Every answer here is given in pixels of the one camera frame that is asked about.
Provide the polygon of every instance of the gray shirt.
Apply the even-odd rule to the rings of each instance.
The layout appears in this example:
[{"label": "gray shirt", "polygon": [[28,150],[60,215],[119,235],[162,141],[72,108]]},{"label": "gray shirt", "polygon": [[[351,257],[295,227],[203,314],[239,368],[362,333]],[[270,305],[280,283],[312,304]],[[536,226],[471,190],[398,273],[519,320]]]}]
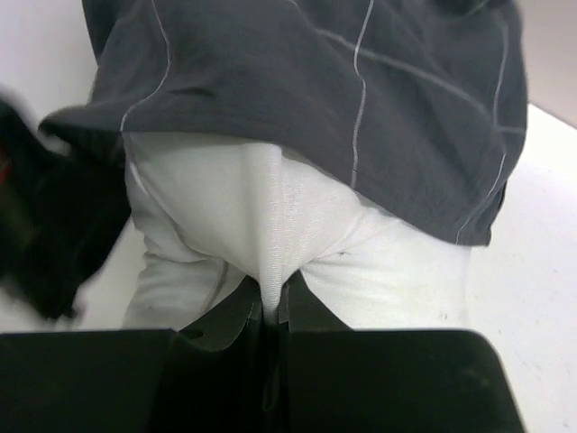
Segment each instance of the gray shirt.
[{"label": "gray shirt", "polygon": [[490,241],[527,130],[511,0],[85,0],[91,101],[41,128],[278,143],[424,232]]}]

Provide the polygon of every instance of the black device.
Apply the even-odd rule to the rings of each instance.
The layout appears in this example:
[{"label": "black device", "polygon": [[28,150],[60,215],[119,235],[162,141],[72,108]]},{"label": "black device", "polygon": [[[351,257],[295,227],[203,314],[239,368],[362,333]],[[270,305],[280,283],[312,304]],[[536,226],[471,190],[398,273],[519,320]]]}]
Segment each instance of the black device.
[{"label": "black device", "polygon": [[524,431],[482,336],[352,331],[299,273],[281,307],[246,278],[180,332],[0,336],[0,431]]},{"label": "black device", "polygon": [[0,98],[2,287],[46,319],[74,315],[130,215],[124,171],[73,148],[50,152]]}]

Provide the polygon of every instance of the white pants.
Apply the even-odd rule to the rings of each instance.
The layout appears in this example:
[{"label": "white pants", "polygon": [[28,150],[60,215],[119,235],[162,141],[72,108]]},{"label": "white pants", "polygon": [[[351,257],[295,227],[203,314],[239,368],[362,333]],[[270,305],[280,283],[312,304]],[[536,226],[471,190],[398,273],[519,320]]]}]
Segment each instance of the white pants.
[{"label": "white pants", "polygon": [[274,322],[297,270],[353,328],[467,326],[471,249],[416,230],[293,152],[216,135],[131,134],[126,154],[148,249],[126,327],[183,328],[247,274]]}]

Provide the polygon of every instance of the black plastic part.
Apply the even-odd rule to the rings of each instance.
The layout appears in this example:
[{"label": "black plastic part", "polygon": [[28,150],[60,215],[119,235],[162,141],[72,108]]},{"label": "black plastic part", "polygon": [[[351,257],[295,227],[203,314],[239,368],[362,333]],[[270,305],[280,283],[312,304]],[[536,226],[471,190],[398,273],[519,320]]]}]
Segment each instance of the black plastic part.
[{"label": "black plastic part", "polygon": [[178,333],[0,336],[0,431],[524,431],[477,334],[354,332],[300,274],[280,317],[246,278]]}]

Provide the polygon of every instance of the red object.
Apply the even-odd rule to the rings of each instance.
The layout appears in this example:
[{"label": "red object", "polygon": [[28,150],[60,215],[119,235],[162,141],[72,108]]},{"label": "red object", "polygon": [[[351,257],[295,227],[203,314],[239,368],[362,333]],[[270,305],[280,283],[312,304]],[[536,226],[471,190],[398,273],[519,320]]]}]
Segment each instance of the red object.
[{"label": "red object", "polygon": [[12,171],[12,162],[8,159],[2,149],[0,149],[0,186],[4,184],[8,175]]}]

